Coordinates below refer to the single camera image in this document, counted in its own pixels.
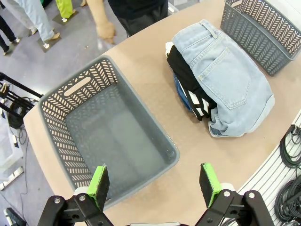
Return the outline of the person's right hand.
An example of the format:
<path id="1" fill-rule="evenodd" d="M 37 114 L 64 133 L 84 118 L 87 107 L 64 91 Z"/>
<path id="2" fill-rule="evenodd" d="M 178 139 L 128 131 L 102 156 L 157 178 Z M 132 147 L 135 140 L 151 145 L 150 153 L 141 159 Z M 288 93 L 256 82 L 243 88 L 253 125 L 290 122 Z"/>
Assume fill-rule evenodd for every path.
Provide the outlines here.
<path id="1" fill-rule="evenodd" d="M 115 44 L 116 29 L 113 23 L 107 21 L 96 25 L 98 36 L 109 44 Z"/>

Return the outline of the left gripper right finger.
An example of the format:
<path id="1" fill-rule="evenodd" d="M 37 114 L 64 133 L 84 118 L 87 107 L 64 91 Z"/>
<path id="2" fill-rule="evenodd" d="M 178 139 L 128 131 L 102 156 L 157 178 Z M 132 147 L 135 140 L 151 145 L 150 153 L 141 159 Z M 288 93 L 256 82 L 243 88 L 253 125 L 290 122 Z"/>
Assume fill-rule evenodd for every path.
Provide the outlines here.
<path id="1" fill-rule="evenodd" d="M 197 226 L 218 226 L 224 218 L 234 220 L 239 226 L 273 226 L 268 208 L 258 191 L 243 195 L 222 189 L 210 163 L 202 163 L 199 176 L 200 188 L 206 203 L 206 211 Z"/>

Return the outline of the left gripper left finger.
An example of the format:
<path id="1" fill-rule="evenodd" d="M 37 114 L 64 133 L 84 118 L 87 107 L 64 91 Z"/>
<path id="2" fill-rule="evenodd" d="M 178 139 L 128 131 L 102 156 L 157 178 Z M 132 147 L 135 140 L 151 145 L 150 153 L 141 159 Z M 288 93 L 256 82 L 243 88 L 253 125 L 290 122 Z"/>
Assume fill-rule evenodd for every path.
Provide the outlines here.
<path id="1" fill-rule="evenodd" d="M 39 226 L 73 226 L 83 222 L 87 226 L 111 226 L 104 214 L 104 206 L 110 186 L 106 166 L 98 166 L 87 191 L 66 200 L 53 195 L 48 198 L 39 219 Z"/>

